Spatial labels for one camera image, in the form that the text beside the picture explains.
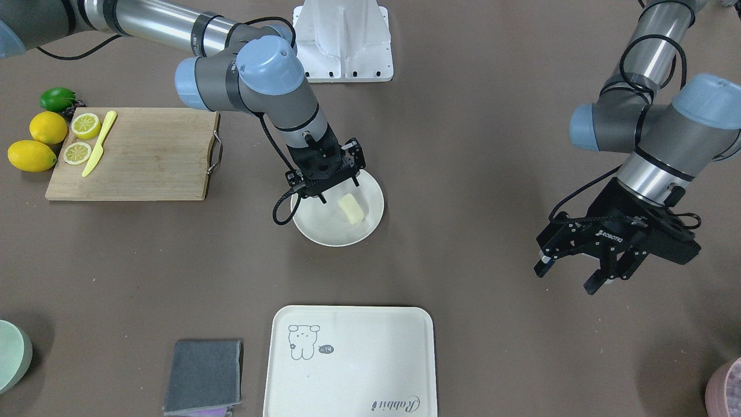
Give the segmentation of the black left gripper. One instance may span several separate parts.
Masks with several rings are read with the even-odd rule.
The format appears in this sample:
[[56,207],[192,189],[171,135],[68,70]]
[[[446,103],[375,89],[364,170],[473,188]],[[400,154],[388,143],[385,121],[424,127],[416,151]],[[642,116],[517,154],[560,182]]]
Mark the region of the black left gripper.
[[701,249],[692,230],[664,206],[641,200],[617,178],[611,179],[591,203],[584,217],[561,211],[536,239],[541,252],[535,275],[545,277],[557,259],[587,254],[600,267],[584,282],[594,295],[619,273],[633,273],[649,254],[685,265]]

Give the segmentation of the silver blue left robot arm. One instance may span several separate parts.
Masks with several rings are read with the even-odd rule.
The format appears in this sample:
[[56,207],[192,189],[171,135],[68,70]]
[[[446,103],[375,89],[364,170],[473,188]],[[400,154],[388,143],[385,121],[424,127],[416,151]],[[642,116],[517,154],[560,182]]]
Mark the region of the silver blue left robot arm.
[[653,254],[687,264],[700,251],[694,226],[672,208],[707,164],[739,154],[739,85],[712,74],[686,79],[680,42],[704,1],[648,1],[612,76],[595,103],[577,108],[571,142],[627,160],[585,216],[557,204],[537,236],[538,277],[558,259],[585,254],[600,261],[584,288],[627,280]]

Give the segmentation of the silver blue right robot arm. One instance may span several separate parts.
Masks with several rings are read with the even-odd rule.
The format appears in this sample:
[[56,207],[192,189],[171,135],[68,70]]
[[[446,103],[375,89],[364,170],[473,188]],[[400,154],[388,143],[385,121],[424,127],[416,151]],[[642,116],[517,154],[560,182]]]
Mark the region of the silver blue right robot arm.
[[270,119],[285,140],[291,193],[325,200],[365,168],[355,139],[341,145],[295,50],[288,21],[263,27],[167,1],[3,1],[2,57],[84,31],[137,37],[189,51],[175,70],[185,105]]

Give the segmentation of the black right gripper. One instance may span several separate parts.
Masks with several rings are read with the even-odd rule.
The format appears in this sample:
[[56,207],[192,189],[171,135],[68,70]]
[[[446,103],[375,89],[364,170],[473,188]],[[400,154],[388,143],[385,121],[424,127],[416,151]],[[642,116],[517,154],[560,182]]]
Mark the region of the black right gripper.
[[354,186],[360,187],[360,171],[366,163],[357,139],[352,138],[341,146],[330,127],[319,140],[308,132],[304,132],[303,139],[307,147],[288,146],[296,168],[286,173],[289,186],[299,197],[318,197],[322,204],[326,204],[323,192],[339,183],[351,178]]

